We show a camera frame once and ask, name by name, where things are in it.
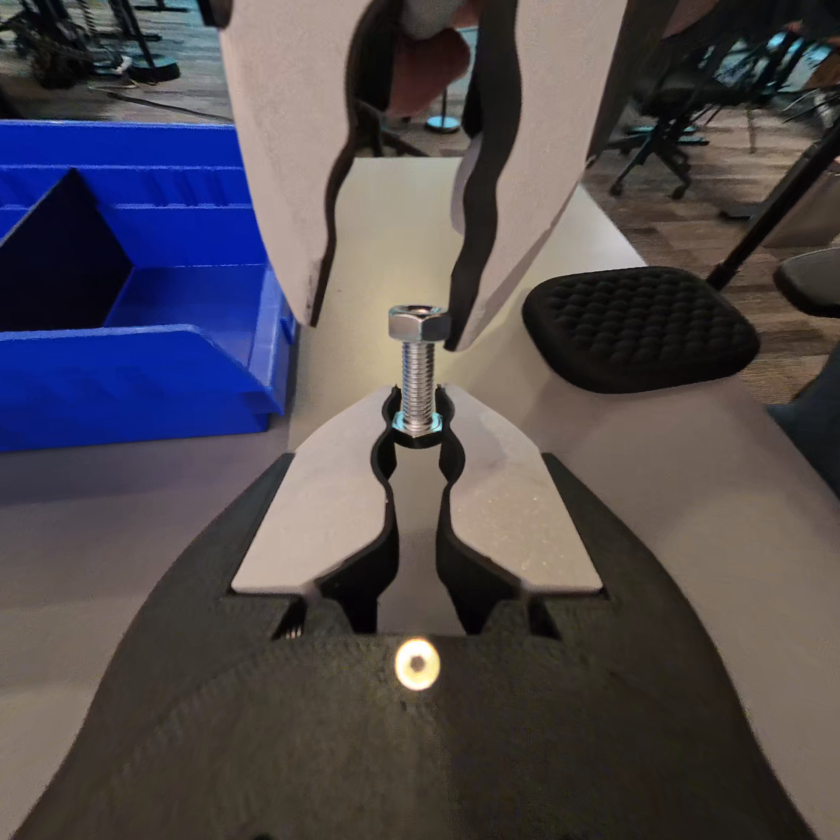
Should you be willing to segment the silver hex bolt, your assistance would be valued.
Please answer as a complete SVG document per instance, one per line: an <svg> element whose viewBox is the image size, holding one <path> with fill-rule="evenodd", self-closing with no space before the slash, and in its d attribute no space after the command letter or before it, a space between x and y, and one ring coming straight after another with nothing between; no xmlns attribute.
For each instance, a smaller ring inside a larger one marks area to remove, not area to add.
<svg viewBox="0 0 840 840"><path fill-rule="evenodd" d="M431 438L443 428L435 411L435 351L439 343L402 345L402 401L392 420L396 432L412 441Z"/></svg>

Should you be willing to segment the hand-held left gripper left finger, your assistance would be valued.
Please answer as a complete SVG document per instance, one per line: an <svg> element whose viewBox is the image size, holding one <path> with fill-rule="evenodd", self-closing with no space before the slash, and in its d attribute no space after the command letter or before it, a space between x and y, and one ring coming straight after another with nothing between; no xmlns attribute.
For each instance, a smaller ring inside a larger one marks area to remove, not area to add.
<svg viewBox="0 0 840 840"><path fill-rule="evenodd" d="M317 428L291 455L231 581L237 595L338 603L357 634L377 632L400 564L391 477L398 387L382 387Z"/></svg>

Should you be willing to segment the black office chair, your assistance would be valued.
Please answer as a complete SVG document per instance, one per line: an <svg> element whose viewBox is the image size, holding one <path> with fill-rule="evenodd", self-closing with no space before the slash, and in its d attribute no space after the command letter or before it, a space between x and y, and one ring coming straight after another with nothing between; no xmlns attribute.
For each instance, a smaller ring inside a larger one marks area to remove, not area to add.
<svg viewBox="0 0 840 840"><path fill-rule="evenodd" d="M692 184L690 157L682 143L688 129L698 118L713 118L723 109L753 106L766 99L795 41L796 34L787 33L777 43L772 36L757 45L736 49L735 40L724 39L656 76L642 79L631 102L642 117L653 120L653 125L607 145L609 151L629 159L610 184L610 196L621 196L628 176L655 157L678 181L672 198L682 199Z"/></svg>

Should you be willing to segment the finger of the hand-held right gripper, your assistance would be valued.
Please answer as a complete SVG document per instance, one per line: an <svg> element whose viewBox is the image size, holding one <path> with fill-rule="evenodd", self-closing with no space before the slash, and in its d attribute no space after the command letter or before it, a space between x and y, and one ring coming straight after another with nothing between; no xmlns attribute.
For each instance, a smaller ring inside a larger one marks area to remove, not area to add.
<svg viewBox="0 0 840 840"><path fill-rule="evenodd" d="M486 2L472 75L481 130L451 199L463 242L447 350L477 340L559 222L583 173L626 6Z"/></svg>
<svg viewBox="0 0 840 840"><path fill-rule="evenodd" d="M234 1L219 31L259 232L291 312L319 322L354 156L356 40L365 1Z"/></svg>

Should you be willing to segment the grey waste bin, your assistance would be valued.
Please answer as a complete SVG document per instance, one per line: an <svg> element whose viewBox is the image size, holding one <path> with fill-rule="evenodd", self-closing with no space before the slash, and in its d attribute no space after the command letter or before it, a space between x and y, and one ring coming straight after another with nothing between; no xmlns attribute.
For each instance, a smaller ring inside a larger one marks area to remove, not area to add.
<svg viewBox="0 0 840 840"><path fill-rule="evenodd" d="M839 235L839 170L833 164L774 227L765 248L826 247Z"/></svg>

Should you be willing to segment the black wrist rest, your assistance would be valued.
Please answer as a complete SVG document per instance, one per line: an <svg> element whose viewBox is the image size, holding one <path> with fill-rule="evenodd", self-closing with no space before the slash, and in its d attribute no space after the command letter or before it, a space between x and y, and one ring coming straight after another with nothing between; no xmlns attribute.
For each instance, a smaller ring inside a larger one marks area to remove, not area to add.
<svg viewBox="0 0 840 840"><path fill-rule="evenodd" d="M760 352L749 320L705 280L663 266L548 279L521 307L560 378L588 392L636 394L714 382Z"/></svg>

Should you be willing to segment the blue plastic bin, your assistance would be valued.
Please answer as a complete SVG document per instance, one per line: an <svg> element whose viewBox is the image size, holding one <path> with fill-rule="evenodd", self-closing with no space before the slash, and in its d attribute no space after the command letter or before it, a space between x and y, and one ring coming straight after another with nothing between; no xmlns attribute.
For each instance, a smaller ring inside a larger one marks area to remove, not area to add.
<svg viewBox="0 0 840 840"><path fill-rule="evenodd" d="M265 432L298 326L231 125L3 120L2 451Z"/></svg>

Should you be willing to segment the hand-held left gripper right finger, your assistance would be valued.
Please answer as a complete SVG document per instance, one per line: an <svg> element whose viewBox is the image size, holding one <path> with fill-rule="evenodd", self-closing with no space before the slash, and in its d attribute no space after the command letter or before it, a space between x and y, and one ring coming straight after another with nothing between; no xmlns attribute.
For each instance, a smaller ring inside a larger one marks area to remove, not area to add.
<svg viewBox="0 0 840 840"><path fill-rule="evenodd" d="M446 484L436 570L468 634L501 602L603 593L602 577L539 447L455 385L437 389Z"/></svg>

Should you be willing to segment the silver hex nut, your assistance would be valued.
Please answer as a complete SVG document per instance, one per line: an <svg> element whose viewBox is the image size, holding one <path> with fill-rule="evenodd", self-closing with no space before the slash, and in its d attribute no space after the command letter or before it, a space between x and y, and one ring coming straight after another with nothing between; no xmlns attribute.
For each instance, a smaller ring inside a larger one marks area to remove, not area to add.
<svg viewBox="0 0 840 840"><path fill-rule="evenodd" d="M388 313L389 336L400 343L439 343L449 336L449 312L427 304L396 306Z"/></svg>

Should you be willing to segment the person's right hand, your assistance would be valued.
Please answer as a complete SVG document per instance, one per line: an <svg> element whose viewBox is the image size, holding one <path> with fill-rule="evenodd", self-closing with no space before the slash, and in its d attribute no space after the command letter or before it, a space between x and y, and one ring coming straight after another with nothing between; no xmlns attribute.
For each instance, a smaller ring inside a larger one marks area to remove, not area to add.
<svg viewBox="0 0 840 840"><path fill-rule="evenodd" d="M469 65L469 46L454 28L421 40L400 34L386 115L404 119L424 111L467 73Z"/></svg>

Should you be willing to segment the grey office chair seat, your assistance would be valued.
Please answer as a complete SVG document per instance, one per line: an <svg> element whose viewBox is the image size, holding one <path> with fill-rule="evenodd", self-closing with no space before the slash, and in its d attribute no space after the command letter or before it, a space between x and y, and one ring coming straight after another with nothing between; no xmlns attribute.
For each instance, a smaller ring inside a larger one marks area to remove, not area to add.
<svg viewBox="0 0 840 840"><path fill-rule="evenodd" d="M773 273L773 283L799 312L839 320L839 247L783 260Z"/></svg>

